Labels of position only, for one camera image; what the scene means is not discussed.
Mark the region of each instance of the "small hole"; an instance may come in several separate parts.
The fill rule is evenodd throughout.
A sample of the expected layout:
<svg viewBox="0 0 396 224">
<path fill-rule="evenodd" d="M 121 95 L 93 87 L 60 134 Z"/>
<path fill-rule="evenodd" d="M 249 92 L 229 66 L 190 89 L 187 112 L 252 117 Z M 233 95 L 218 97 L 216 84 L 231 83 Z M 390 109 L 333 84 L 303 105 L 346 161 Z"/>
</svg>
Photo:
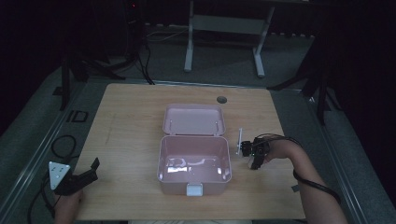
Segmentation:
<svg viewBox="0 0 396 224">
<path fill-rule="evenodd" d="M 225 96 L 219 96 L 218 102 L 219 102 L 219 104 L 225 104 L 225 103 L 227 103 L 227 98 Z"/>
</svg>

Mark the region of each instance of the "wooden table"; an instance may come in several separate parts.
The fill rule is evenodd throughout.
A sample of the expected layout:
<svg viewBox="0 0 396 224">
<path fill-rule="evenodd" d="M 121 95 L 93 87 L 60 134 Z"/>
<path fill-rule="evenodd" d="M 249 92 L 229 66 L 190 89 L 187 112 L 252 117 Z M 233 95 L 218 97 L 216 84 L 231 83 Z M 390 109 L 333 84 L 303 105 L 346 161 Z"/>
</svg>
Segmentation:
<svg viewBox="0 0 396 224">
<path fill-rule="evenodd" d="M 168 104 L 219 105 L 230 146 L 232 180 L 220 195 L 165 195 L 157 178 L 163 117 Z M 282 134 L 271 94 L 263 89 L 108 85 L 82 149 L 75 174 L 98 157 L 99 179 L 84 189 L 80 220 L 187 220 L 304 218 L 289 160 L 274 160 L 257 171 L 235 154 L 242 140 L 261 133 Z"/>
</svg>

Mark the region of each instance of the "human arm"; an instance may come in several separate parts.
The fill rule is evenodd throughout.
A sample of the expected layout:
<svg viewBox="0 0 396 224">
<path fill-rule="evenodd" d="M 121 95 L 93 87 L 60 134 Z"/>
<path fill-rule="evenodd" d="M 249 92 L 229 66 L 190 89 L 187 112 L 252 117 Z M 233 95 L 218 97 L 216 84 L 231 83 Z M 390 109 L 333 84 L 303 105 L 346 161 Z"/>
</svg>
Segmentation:
<svg viewBox="0 0 396 224">
<path fill-rule="evenodd" d="M 55 224 L 74 223 L 82 196 L 82 189 L 69 196 L 54 195 L 55 202 L 57 202 L 54 207 Z"/>
<path fill-rule="evenodd" d="M 271 150 L 264 162 L 272 159 L 290 159 L 295 172 L 303 179 L 326 187 L 305 151 L 289 140 L 270 142 Z M 299 181 L 303 209 L 308 223 L 347 223 L 347 219 L 334 197 L 322 190 L 312 188 Z"/>
</svg>

